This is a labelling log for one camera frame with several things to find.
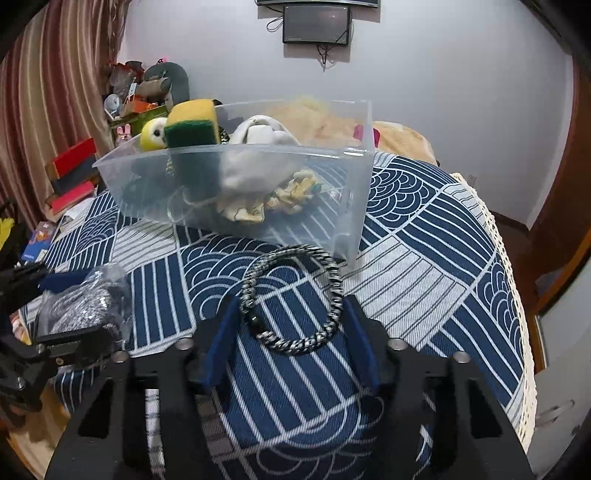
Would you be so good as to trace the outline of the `clear bag of dark items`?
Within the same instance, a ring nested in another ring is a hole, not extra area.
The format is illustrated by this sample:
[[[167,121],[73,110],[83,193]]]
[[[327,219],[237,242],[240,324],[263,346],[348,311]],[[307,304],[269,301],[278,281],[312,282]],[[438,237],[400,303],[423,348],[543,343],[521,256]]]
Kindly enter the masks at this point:
[[[114,330],[119,346],[132,330],[132,295],[127,274],[117,263],[90,268],[79,284],[60,293],[42,292],[35,336],[105,325]]]

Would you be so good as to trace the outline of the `white cloth pouch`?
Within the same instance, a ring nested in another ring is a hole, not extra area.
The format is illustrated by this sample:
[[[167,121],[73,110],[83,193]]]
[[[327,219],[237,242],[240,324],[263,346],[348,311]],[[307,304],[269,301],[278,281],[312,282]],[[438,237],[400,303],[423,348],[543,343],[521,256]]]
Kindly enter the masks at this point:
[[[278,149],[301,143],[276,119],[254,115],[236,127],[228,144],[221,155],[217,212],[233,222],[262,223],[268,210],[280,208],[277,190],[300,169],[300,162]]]

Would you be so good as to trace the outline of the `black bag with gold chain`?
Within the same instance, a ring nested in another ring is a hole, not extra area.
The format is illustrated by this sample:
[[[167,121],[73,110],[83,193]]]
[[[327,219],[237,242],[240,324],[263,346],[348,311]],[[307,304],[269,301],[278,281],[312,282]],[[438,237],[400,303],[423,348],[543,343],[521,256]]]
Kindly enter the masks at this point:
[[[221,193],[221,146],[200,146],[194,150],[197,153],[211,152],[216,155],[217,191],[213,196],[197,201],[187,196],[187,189],[175,178],[170,160],[171,151],[166,147],[160,154],[145,156],[132,164],[134,178],[124,187],[124,201],[128,204],[139,203],[145,207],[165,205],[172,215],[179,214],[182,208],[211,207]]]

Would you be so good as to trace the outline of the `pink rabbit figure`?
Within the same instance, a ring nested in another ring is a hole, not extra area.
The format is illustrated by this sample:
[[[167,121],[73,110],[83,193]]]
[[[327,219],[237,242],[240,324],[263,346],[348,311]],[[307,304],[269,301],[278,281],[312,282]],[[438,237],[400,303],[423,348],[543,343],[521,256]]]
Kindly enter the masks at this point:
[[[132,138],[131,126],[129,124],[118,125],[115,129],[117,146],[129,141]]]

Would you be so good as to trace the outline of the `black wall television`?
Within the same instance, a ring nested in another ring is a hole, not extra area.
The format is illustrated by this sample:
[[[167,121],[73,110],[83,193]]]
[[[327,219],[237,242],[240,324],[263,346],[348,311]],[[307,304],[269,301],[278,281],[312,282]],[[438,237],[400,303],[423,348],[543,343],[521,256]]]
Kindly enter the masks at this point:
[[[257,6],[289,5],[289,4],[329,4],[343,6],[359,6],[377,9],[379,0],[256,0]]]

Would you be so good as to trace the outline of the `yellow green sponge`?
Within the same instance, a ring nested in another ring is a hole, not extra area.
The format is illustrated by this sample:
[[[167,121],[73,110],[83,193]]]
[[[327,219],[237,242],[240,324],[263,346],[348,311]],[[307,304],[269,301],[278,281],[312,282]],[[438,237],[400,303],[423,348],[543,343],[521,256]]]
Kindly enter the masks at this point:
[[[211,99],[188,100],[176,104],[167,117],[164,135],[178,183],[193,201],[213,196],[217,191],[218,160],[215,153],[197,153],[194,148],[221,142]]]

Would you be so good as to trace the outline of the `blue white patterned cloth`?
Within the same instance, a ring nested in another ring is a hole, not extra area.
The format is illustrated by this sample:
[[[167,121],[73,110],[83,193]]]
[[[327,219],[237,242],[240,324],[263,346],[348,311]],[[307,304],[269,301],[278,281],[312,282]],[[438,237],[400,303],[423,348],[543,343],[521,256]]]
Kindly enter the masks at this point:
[[[523,308],[494,218],[459,175],[378,154],[361,251],[346,273],[315,247],[127,217],[109,193],[57,240],[49,261],[58,272],[124,269],[133,319],[121,351],[133,358],[192,336],[223,300],[238,300],[221,384],[197,396],[216,479],[367,479],[385,403],[349,359],[349,295],[420,353],[467,353],[527,451],[533,366]],[[57,378],[71,417],[111,356]],[[145,399],[151,479],[168,479],[157,390]]]

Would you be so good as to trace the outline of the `grey green plush toy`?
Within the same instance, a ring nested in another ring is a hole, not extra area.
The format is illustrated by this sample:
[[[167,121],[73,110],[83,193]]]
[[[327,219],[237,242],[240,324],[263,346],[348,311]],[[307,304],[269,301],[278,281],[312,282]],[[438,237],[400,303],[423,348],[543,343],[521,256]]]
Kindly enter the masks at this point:
[[[171,110],[190,99],[187,73],[173,62],[156,63],[144,72],[136,94],[149,103],[158,103]]]

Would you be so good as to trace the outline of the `yellow white plush toy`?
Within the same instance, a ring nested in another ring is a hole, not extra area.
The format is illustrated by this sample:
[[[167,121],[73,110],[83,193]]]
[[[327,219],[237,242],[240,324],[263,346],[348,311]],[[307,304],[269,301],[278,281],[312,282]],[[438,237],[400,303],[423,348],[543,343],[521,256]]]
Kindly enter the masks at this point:
[[[139,146],[143,152],[161,150],[167,147],[164,133],[166,123],[166,117],[153,118],[145,123],[139,135]]]

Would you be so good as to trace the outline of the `striped brown curtain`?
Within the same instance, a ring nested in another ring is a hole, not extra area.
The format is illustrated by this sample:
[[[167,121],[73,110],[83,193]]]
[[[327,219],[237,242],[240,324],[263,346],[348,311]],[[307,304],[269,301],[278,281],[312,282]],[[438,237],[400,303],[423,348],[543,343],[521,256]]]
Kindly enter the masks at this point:
[[[46,164],[87,138],[104,154],[113,140],[103,110],[127,1],[51,1],[1,61],[1,198],[29,227],[44,219]]]

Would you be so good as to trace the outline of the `beige plush patchwork blanket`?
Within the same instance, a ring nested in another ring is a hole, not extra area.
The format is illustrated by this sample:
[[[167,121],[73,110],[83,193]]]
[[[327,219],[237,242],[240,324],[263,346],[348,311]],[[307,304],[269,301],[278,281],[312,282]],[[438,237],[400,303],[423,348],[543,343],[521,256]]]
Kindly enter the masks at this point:
[[[264,112],[276,119],[298,142],[317,147],[360,146],[362,125],[347,114],[337,114],[327,103],[313,98],[280,102]],[[412,128],[387,121],[374,121],[375,145],[381,150],[438,166],[431,143]]]

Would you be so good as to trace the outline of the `green storage box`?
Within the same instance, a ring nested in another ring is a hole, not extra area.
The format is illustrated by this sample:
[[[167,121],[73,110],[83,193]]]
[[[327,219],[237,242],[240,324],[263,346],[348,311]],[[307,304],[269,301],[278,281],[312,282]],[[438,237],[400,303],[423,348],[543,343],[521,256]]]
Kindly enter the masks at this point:
[[[132,114],[132,115],[129,115],[124,118],[115,119],[109,124],[109,128],[111,130],[112,137],[115,140],[116,127],[118,125],[129,124],[131,126],[132,137],[134,137],[141,132],[144,124],[146,122],[148,122],[149,120],[151,120],[153,118],[157,118],[157,117],[167,117],[167,116],[168,116],[168,110],[164,105],[162,105],[162,106],[158,106],[157,108],[153,108],[153,109],[144,111],[139,114]]]

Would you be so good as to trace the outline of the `small black wall monitor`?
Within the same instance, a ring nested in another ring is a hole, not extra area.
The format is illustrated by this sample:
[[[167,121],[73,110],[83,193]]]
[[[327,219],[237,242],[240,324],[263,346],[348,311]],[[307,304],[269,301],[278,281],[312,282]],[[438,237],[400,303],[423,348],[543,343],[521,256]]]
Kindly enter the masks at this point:
[[[351,31],[351,9],[325,4],[283,7],[283,44],[346,46]]]

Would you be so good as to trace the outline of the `red box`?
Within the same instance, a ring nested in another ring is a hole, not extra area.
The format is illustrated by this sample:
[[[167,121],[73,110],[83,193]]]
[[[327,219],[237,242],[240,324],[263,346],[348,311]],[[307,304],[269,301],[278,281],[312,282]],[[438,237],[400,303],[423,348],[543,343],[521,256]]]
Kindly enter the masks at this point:
[[[89,158],[95,158],[96,152],[92,138],[78,142],[45,164],[48,179],[55,181],[65,177]]]

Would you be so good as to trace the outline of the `clear plastic storage bin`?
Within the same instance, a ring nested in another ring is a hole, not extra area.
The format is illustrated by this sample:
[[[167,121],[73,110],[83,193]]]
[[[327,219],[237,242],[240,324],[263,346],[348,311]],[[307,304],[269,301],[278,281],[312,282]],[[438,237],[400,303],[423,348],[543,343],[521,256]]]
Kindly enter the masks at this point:
[[[146,151],[134,137],[96,161],[121,213],[318,245],[353,264],[375,151],[370,102],[266,100],[215,113],[217,144]]]

